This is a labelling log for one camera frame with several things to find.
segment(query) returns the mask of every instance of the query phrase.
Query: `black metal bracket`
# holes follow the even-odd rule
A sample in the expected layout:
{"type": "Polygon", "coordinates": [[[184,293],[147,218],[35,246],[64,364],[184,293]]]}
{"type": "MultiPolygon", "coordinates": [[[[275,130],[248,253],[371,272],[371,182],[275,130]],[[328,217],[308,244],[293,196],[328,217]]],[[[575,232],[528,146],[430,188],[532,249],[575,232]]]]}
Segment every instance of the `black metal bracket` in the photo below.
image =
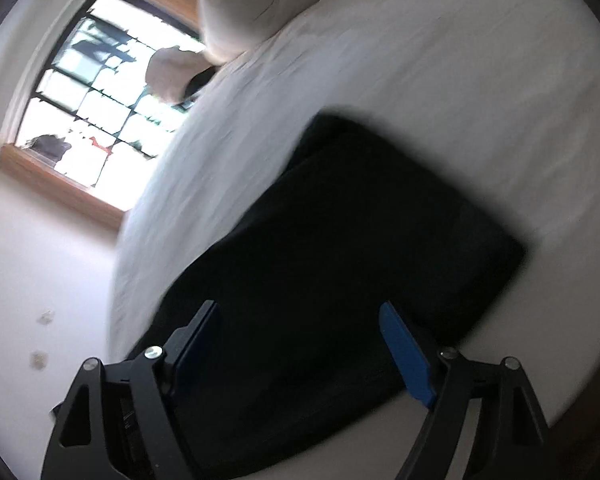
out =
{"type": "Polygon", "coordinates": [[[177,329],[163,348],[148,348],[133,361],[106,367],[96,358],[87,359],[65,401],[58,406],[42,480],[66,480],[69,476],[129,480],[114,466],[114,450],[122,447],[117,442],[120,427],[106,427],[107,416],[120,411],[119,406],[110,408],[118,400],[111,399],[110,387],[130,390],[133,422],[129,422],[127,413],[123,430],[137,425],[141,442],[135,445],[141,446],[143,456],[146,454],[150,477],[200,480],[202,475],[193,458],[178,441],[168,405],[177,392],[189,386],[194,366],[204,356],[219,322],[217,304],[207,301],[189,325],[177,329]]]}
{"type": "Polygon", "coordinates": [[[381,332],[407,389],[430,411],[397,480],[444,480],[471,399],[482,399],[464,480],[554,480],[557,469],[545,443],[548,427],[520,362],[467,360],[453,348],[381,307],[381,332]]]}

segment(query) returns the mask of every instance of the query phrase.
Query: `red object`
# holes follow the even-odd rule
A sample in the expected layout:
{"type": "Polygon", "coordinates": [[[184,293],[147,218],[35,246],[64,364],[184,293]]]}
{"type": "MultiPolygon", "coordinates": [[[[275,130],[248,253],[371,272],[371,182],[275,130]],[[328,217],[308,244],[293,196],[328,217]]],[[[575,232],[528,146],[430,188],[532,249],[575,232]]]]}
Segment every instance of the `red object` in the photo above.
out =
{"type": "Polygon", "coordinates": [[[98,144],[98,141],[96,140],[95,137],[89,137],[89,140],[91,141],[91,144],[93,146],[95,146],[96,148],[102,150],[103,152],[107,152],[107,156],[111,155],[112,149],[111,149],[110,146],[108,148],[106,148],[105,146],[101,146],[100,144],[98,144]]]}

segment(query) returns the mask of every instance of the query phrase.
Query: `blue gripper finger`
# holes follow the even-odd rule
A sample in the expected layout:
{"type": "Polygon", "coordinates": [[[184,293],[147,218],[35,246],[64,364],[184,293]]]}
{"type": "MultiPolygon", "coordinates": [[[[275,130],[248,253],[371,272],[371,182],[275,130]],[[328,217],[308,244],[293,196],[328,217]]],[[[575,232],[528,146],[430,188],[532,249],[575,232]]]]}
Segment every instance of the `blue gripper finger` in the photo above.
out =
{"type": "Polygon", "coordinates": [[[430,384],[429,363],[416,340],[391,303],[380,307],[379,321],[380,332],[400,370],[407,391],[411,397],[431,409],[436,393],[430,384]]]}

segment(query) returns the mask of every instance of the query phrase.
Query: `white bedsheet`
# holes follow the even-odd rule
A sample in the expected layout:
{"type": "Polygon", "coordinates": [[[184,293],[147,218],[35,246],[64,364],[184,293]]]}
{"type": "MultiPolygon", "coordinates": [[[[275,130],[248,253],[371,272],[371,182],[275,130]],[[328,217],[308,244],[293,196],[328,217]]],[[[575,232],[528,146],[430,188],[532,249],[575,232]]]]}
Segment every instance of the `white bedsheet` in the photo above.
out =
{"type": "MultiPolygon", "coordinates": [[[[518,356],[554,420],[600,359],[600,25],[581,0],[321,0],[226,66],[122,232],[110,357],[131,348],[170,283],[230,231],[324,107],[385,124],[531,242],[528,266],[462,350],[518,356]]],[[[392,478],[422,410],[403,398],[370,420],[347,430],[358,436],[341,446],[351,470],[307,476],[301,456],[290,461],[298,478],[392,478]],[[365,424],[397,426],[394,455],[363,459],[375,434],[365,424]],[[369,476],[374,460],[386,475],[369,476]]]]}

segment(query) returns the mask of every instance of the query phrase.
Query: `window frame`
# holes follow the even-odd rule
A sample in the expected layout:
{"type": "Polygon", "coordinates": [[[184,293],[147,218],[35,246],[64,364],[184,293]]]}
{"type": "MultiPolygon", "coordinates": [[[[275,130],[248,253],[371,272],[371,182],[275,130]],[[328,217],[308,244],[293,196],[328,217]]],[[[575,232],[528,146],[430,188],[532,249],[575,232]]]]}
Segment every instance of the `window frame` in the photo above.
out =
{"type": "MultiPolygon", "coordinates": [[[[53,63],[65,42],[74,31],[75,27],[77,27],[77,25],[80,23],[80,20],[83,20],[88,16],[88,10],[96,1],[97,0],[84,0],[80,7],[74,10],[71,18],[68,20],[68,22],[65,22],[66,25],[62,29],[61,33],[56,36],[53,47],[48,51],[48,55],[45,57],[44,63],[36,67],[37,73],[35,76],[32,75],[32,79],[30,79],[32,84],[28,84],[26,89],[23,89],[24,92],[22,93],[22,99],[26,102],[26,104],[22,109],[22,113],[15,118],[16,120],[13,123],[14,126],[16,126],[16,128],[14,128],[13,137],[11,137],[13,140],[8,144],[3,145],[0,149],[0,170],[9,174],[13,178],[16,178],[16,180],[20,181],[21,183],[26,184],[32,190],[53,199],[56,202],[68,206],[69,208],[90,217],[100,224],[104,224],[107,227],[117,231],[119,230],[120,225],[125,217],[124,211],[97,198],[91,192],[89,187],[73,181],[65,175],[58,173],[51,166],[48,166],[44,162],[37,160],[35,156],[33,156],[31,153],[28,153],[29,150],[14,145],[20,133],[26,110],[30,101],[34,98],[39,98],[43,101],[46,101],[55,108],[74,116],[76,119],[84,120],[83,118],[77,117],[72,110],[68,110],[61,104],[53,102],[48,98],[43,98],[38,94],[37,90],[48,70],[55,70],[58,73],[67,75],[63,70],[53,67],[53,63]]],[[[192,37],[194,40],[202,42],[198,32],[174,16],[171,16],[164,10],[161,10],[151,2],[146,0],[123,1],[156,16],[168,25],[171,25],[171,27],[174,27],[182,33],[192,37]]],[[[78,81],[74,76],[70,77],[71,79],[78,81]]],[[[130,113],[126,121],[128,121],[132,116],[133,113],[130,113]]],[[[146,156],[146,154],[142,151],[139,151],[139,153],[142,153],[144,156],[146,156]]]]}

